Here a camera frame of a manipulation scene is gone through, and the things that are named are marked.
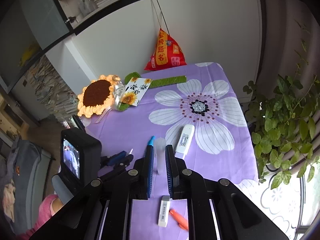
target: blue pen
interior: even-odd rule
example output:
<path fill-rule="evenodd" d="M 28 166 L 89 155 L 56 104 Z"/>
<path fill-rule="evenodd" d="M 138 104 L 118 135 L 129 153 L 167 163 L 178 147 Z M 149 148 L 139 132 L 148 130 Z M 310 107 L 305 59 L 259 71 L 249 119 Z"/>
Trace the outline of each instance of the blue pen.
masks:
<path fill-rule="evenodd" d="M 153 146 L 153 141 L 154 141 L 155 138 L 156 137 L 153 135 L 147 145 Z"/>

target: white ribbon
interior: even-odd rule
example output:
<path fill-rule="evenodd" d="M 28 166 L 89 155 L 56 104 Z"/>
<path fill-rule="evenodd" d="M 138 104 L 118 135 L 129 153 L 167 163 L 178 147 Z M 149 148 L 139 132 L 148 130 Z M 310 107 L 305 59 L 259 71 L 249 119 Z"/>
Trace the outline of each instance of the white ribbon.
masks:
<path fill-rule="evenodd" d="M 106 115 L 106 113 L 108 113 L 110 110 L 115 109 L 115 110 L 119 110 L 119 107 L 121 105 L 121 100 L 124 96 L 124 92 L 125 92 L 125 86 L 122 84 L 122 82 L 120 80 L 117 80 L 116 78 L 119 78 L 117 75 L 113 75 L 112 77 L 112 81 L 114 83 L 116 83 L 115 85 L 113 85 L 113 104 L 112 106 L 107 107 L 103 113 L 99 116 L 99 118 L 95 121 L 95 123 L 100 122 L 101 119 Z"/>

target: white usb drive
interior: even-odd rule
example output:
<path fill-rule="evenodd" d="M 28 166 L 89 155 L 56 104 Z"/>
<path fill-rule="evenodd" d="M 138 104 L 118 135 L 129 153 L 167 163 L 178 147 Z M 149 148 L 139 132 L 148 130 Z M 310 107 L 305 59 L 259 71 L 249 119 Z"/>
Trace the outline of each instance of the white usb drive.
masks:
<path fill-rule="evenodd" d="M 170 209 L 170 196 L 162 196 L 158 226 L 164 227 L 164 228 L 167 226 L 169 209 Z"/>
<path fill-rule="evenodd" d="M 195 126 L 192 124 L 186 124 L 181 132 L 180 139 L 176 147 L 175 157 L 184 160 L 184 157 L 187 155 L 193 134 L 195 132 Z"/>

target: small monitor screen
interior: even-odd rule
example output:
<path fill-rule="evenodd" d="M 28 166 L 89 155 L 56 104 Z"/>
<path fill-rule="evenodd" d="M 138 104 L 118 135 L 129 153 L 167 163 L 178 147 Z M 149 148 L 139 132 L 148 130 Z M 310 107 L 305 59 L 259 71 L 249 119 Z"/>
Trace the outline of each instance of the small monitor screen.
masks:
<path fill-rule="evenodd" d="M 80 179 L 80 153 L 66 139 L 63 140 L 63 162 Z"/>

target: crocheted green stem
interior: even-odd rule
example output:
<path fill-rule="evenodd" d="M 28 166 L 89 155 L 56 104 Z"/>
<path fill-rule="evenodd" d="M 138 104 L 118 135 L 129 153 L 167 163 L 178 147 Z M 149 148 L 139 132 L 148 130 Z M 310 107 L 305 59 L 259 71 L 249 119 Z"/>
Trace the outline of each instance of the crocheted green stem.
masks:
<path fill-rule="evenodd" d="M 177 76 L 177 77 L 170 77 L 170 78 L 162 78 L 153 80 L 149 86 L 149 88 L 157 88 L 162 86 L 168 86 L 173 84 L 184 83 L 187 81 L 186 76 Z"/>
<path fill-rule="evenodd" d="M 137 72 L 130 73 L 127 75 L 124 79 L 124 83 L 128 84 L 130 79 L 132 77 L 141 77 Z M 153 80 L 149 86 L 149 88 L 157 88 L 157 87 L 162 87 L 162 86 L 168 86 L 168 85 L 173 85 L 173 84 L 179 84 L 179 83 L 184 83 L 187 82 L 187 77 L 186 76 L 177 76 L 177 77 L 170 77 L 170 78 L 162 78 L 162 79 L 157 79 Z M 124 111 L 126 110 L 130 105 L 126 103 L 121 103 L 119 106 L 119 111 Z"/>

